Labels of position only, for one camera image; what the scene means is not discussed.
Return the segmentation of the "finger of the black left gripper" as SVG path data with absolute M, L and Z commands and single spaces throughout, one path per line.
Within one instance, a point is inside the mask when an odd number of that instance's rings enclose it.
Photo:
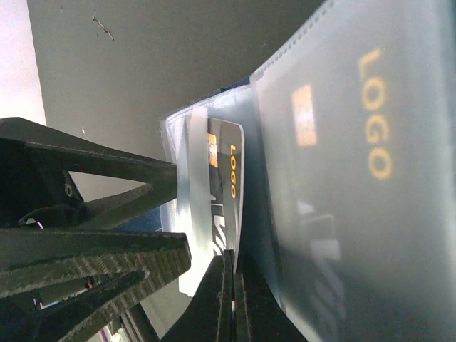
M 183 233 L 2 229 L 1 340 L 87 341 L 190 266 Z M 44 310 L 14 303 L 19 294 L 101 275 L 101 284 Z
M 72 172 L 141 182 L 86 202 Z M 1 225 L 113 228 L 177 196 L 177 167 L 23 119 L 1 120 Z

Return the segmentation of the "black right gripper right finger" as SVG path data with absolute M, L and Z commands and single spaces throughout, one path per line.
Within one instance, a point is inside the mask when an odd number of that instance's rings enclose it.
M 239 260 L 234 275 L 235 340 L 299 342 L 306 338 L 276 302 L 254 258 Z

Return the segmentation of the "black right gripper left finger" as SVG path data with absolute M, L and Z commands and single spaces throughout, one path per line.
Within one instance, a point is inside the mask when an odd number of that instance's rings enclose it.
M 211 260 L 184 313 L 162 341 L 231 341 L 233 266 L 232 251 Z

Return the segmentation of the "blue leather card holder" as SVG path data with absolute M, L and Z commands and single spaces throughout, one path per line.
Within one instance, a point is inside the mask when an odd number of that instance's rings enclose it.
M 308 339 L 455 339 L 453 1 L 325 1 L 162 139 L 182 293 L 231 249 Z

